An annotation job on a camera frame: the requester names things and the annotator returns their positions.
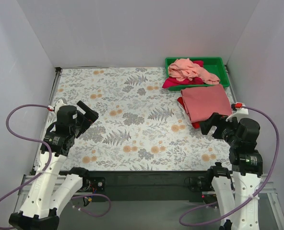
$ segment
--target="gray wall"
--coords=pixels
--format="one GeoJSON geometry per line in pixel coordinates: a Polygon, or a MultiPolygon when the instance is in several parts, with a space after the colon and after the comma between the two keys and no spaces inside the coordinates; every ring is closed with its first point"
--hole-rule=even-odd
{"type": "MultiPolygon", "coordinates": [[[[281,145],[273,180],[284,211],[284,0],[260,0],[227,66],[238,101],[266,112],[278,126],[281,145]]],[[[250,114],[261,123],[258,149],[267,172],[274,130],[265,118],[250,114]]]]}
{"type": "Polygon", "coordinates": [[[227,62],[259,0],[18,0],[55,67],[227,62]]]}
{"type": "MultiPolygon", "coordinates": [[[[13,137],[8,113],[28,104],[47,104],[54,69],[16,0],[0,0],[0,197],[19,186],[33,165],[37,145],[13,137]]],[[[11,119],[17,133],[39,138],[45,109],[25,109],[11,119]]],[[[0,203],[0,225],[7,227],[17,200],[0,203]]]]}

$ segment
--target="floral tablecloth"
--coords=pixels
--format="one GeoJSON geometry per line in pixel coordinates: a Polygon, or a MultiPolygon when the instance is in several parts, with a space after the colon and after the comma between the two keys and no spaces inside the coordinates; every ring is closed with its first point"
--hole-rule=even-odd
{"type": "Polygon", "coordinates": [[[165,78],[164,68],[63,69],[54,103],[82,100],[99,119],[75,140],[61,170],[207,170],[216,161],[230,168],[229,146],[189,124],[180,92],[161,88],[165,78]]]}

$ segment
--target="purple cable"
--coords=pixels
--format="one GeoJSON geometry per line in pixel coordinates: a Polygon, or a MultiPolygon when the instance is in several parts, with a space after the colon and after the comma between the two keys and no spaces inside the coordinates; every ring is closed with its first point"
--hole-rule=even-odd
{"type": "Polygon", "coordinates": [[[89,194],[89,195],[79,195],[79,196],[72,197],[71,199],[74,200],[74,199],[84,198],[84,197],[86,197],[86,196],[101,196],[101,197],[104,197],[104,198],[106,198],[107,201],[109,202],[109,207],[108,207],[107,211],[104,212],[103,214],[94,214],[94,213],[89,212],[88,210],[86,210],[86,209],[84,209],[84,208],[82,208],[82,207],[78,207],[78,208],[80,208],[80,210],[81,210],[82,212],[85,212],[86,214],[89,214],[89,215],[92,216],[92,217],[103,217],[105,214],[107,214],[107,213],[110,211],[110,209],[111,209],[111,200],[109,199],[108,196],[103,195],[103,194],[98,194],[98,193],[94,194],[94,193],[93,193],[93,194],[89,194]]]}
{"type": "MultiPolygon", "coordinates": [[[[269,173],[266,177],[266,179],[264,180],[264,182],[261,184],[261,186],[252,194],[253,197],[258,195],[258,193],[261,192],[261,190],[264,188],[264,186],[266,186],[268,180],[270,179],[271,177],[271,174],[274,170],[274,166],[275,166],[275,163],[276,163],[276,159],[277,159],[277,155],[278,155],[278,149],[279,149],[279,146],[280,146],[280,135],[278,133],[278,129],[275,125],[275,123],[273,122],[273,120],[268,116],[266,115],[264,112],[258,110],[258,109],[255,109],[255,108],[252,108],[252,107],[248,107],[248,106],[242,106],[242,108],[245,108],[245,109],[249,109],[249,110],[253,110],[257,113],[260,113],[262,115],[264,115],[270,122],[271,124],[273,125],[274,127],[274,130],[275,130],[275,133],[276,133],[276,147],[275,147],[275,154],[274,154],[274,158],[273,158],[273,161],[272,161],[272,165],[271,165],[271,168],[269,170],[269,173]]],[[[207,204],[207,205],[202,205],[202,206],[199,206],[199,207],[195,207],[195,208],[192,208],[190,210],[188,210],[187,212],[185,212],[184,214],[182,214],[180,217],[179,217],[179,223],[181,225],[184,225],[184,226],[188,226],[188,227],[197,227],[197,226],[204,226],[204,225],[208,225],[208,224],[213,224],[217,221],[220,221],[230,215],[232,215],[233,213],[237,212],[238,210],[240,210],[241,208],[243,208],[245,205],[247,205],[250,201],[252,200],[252,198],[248,198],[245,202],[243,202],[241,205],[239,205],[238,207],[234,208],[233,210],[231,210],[230,212],[224,214],[223,216],[221,216],[220,218],[217,218],[217,219],[213,219],[213,220],[209,220],[209,221],[206,221],[206,222],[202,222],[202,223],[197,223],[197,224],[188,224],[188,223],[184,223],[182,222],[182,219],[185,215],[187,215],[189,212],[191,211],[194,211],[196,209],[199,209],[199,208],[202,208],[202,207],[206,207],[206,206],[210,206],[212,204],[207,204]]]]}
{"type": "MultiPolygon", "coordinates": [[[[13,110],[10,112],[10,114],[8,115],[7,120],[6,120],[6,127],[7,127],[7,130],[8,130],[11,134],[13,134],[14,136],[16,136],[16,137],[18,137],[18,138],[20,138],[20,139],[24,139],[24,140],[39,142],[39,143],[42,143],[43,145],[45,145],[45,146],[47,147],[47,149],[48,149],[48,151],[49,151],[49,158],[48,158],[47,163],[45,164],[45,167],[44,167],[43,170],[42,170],[42,171],[45,171],[45,170],[48,168],[48,166],[49,166],[49,164],[50,164],[50,161],[51,161],[51,158],[52,158],[52,151],[51,151],[50,146],[49,146],[46,142],[44,142],[44,141],[42,141],[42,140],[37,140],[37,139],[32,139],[32,138],[26,138],[26,137],[23,137],[23,136],[21,136],[21,135],[18,135],[18,134],[16,134],[16,133],[14,133],[14,132],[11,130],[10,126],[9,126],[9,119],[10,119],[10,117],[11,117],[17,110],[19,110],[19,109],[21,109],[21,108],[24,108],[24,107],[42,107],[42,108],[47,108],[47,109],[48,109],[49,107],[48,107],[48,106],[45,106],[45,105],[40,105],[40,104],[24,104],[24,105],[21,105],[21,106],[17,107],[16,109],[13,109],[13,110]]],[[[23,183],[21,186],[18,186],[18,187],[15,188],[14,190],[10,191],[9,193],[7,193],[7,194],[4,195],[3,197],[1,197],[1,198],[0,198],[0,202],[1,202],[2,200],[4,200],[5,198],[7,198],[8,196],[10,196],[11,194],[15,193],[16,191],[22,189],[22,188],[23,188],[24,186],[26,186],[27,184],[29,184],[29,183],[31,183],[32,181],[36,180],[41,174],[42,174],[42,173],[37,174],[37,175],[34,176],[31,180],[29,180],[29,181],[23,183]]],[[[14,229],[14,228],[12,228],[12,227],[7,227],[7,228],[0,227],[0,230],[10,230],[10,229],[14,229]]]]}

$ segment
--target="purple hose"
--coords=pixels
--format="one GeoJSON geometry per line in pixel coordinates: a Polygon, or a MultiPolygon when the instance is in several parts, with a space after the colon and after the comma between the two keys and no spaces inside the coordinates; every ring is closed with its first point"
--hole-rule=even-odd
{"type": "MultiPolygon", "coordinates": [[[[276,163],[276,159],[277,159],[277,155],[278,155],[278,149],[279,149],[279,146],[280,146],[280,135],[278,133],[278,129],[275,125],[275,123],[273,122],[273,120],[268,116],[266,115],[264,112],[258,110],[258,109],[254,109],[254,108],[251,108],[251,107],[248,107],[248,106],[242,106],[242,108],[246,108],[246,109],[249,109],[249,110],[253,110],[257,113],[260,113],[262,115],[264,115],[270,122],[271,124],[273,125],[274,127],[274,130],[275,130],[275,133],[276,133],[276,147],[275,147],[275,154],[274,154],[274,158],[273,158],[273,161],[272,161],[272,165],[271,165],[271,168],[269,170],[269,173],[266,177],[266,179],[264,180],[264,182],[261,184],[261,186],[252,194],[253,196],[256,196],[258,195],[258,193],[261,192],[261,190],[266,186],[268,180],[270,179],[271,177],[271,174],[274,170],[274,166],[275,166],[275,163],[276,163]]],[[[199,208],[202,208],[202,207],[206,207],[206,206],[210,206],[212,204],[207,204],[207,205],[203,205],[203,206],[200,206],[200,207],[195,207],[195,208],[192,208],[188,211],[186,211],[184,214],[182,214],[180,217],[179,217],[179,223],[181,225],[184,225],[184,226],[188,226],[188,227],[197,227],[197,226],[204,226],[204,225],[208,225],[208,224],[213,224],[215,222],[218,222],[230,215],[232,215],[233,213],[237,212],[238,210],[240,210],[241,208],[243,208],[245,205],[247,205],[250,201],[252,200],[252,198],[248,198],[245,202],[243,202],[241,205],[239,205],[238,207],[234,208],[233,210],[231,210],[230,212],[226,213],[225,215],[221,216],[220,218],[217,218],[217,219],[213,219],[213,220],[209,220],[209,221],[206,221],[206,222],[202,222],[202,223],[197,223],[197,224],[188,224],[188,223],[184,223],[182,222],[182,219],[185,215],[187,215],[189,212],[191,211],[194,211],[196,209],[199,209],[199,208]]]]}
{"type": "MultiPolygon", "coordinates": [[[[52,151],[51,151],[50,146],[49,146],[46,142],[44,142],[44,141],[42,141],[42,140],[37,140],[37,139],[32,139],[32,138],[26,138],[26,137],[23,137],[23,136],[21,136],[21,135],[18,135],[18,134],[16,134],[16,133],[14,133],[14,132],[11,130],[10,126],[9,126],[9,119],[10,119],[10,117],[11,117],[17,110],[19,110],[19,109],[21,109],[21,108],[25,108],[25,107],[42,107],[42,108],[47,108],[47,109],[49,108],[48,106],[40,105],[40,104],[24,104],[24,105],[21,105],[21,106],[17,107],[16,109],[13,109],[13,110],[10,112],[10,114],[8,115],[7,120],[6,120],[6,127],[7,127],[8,131],[9,131],[11,134],[13,134],[14,136],[16,136],[16,137],[18,137],[18,138],[20,138],[20,139],[29,140],[29,141],[34,141],[34,142],[39,142],[39,143],[42,143],[43,145],[45,145],[45,146],[47,147],[47,149],[48,149],[48,151],[49,151],[49,158],[48,158],[47,163],[45,164],[45,167],[44,167],[43,170],[42,170],[42,171],[45,171],[45,170],[48,168],[48,166],[49,166],[49,164],[50,164],[50,161],[51,161],[51,158],[52,158],[52,151]]],[[[37,175],[34,176],[31,180],[29,180],[29,181],[23,183],[21,186],[18,186],[18,187],[15,188],[14,190],[10,191],[9,193],[7,193],[7,194],[4,195],[3,197],[1,197],[1,198],[0,198],[0,202],[1,202],[2,200],[4,200],[5,198],[7,198],[8,196],[10,196],[11,194],[15,193],[16,191],[22,189],[22,188],[23,188],[24,186],[26,186],[27,184],[29,184],[29,183],[31,183],[32,181],[36,180],[41,174],[42,174],[42,173],[37,174],[37,175]]],[[[14,229],[14,228],[12,228],[12,227],[7,227],[7,228],[0,227],[0,230],[10,230],[10,229],[14,229]]]]}
{"type": "Polygon", "coordinates": [[[107,214],[107,213],[110,211],[110,209],[111,209],[111,200],[109,199],[108,196],[103,195],[103,194],[97,194],[97,193],[94,194],[94,193],[93,193],[93,194],[89,194],[89,195],[79,195],[79,196],[72,197],[71,199],[74,200],[74,199],[84,198],[84,197],[86,197],[86,196],[101,196],[101,197],[104,197],[104,198],[106,198],[107,201],[109,202],[109,207],[108,207],[107,211],[104,212],[103,214],[94,214],[94,213],[89,212],[88,210],[86,210],[86,209],[84,209],[84,208],[82,208],[82,207],[78,207],[78,208],[80,208],[80,210],[81,210],[82,212],[85,212],[85,213],[89,214],[89,215],[92,216],[92,217],[103,217],[105,214],[107,214]]]}

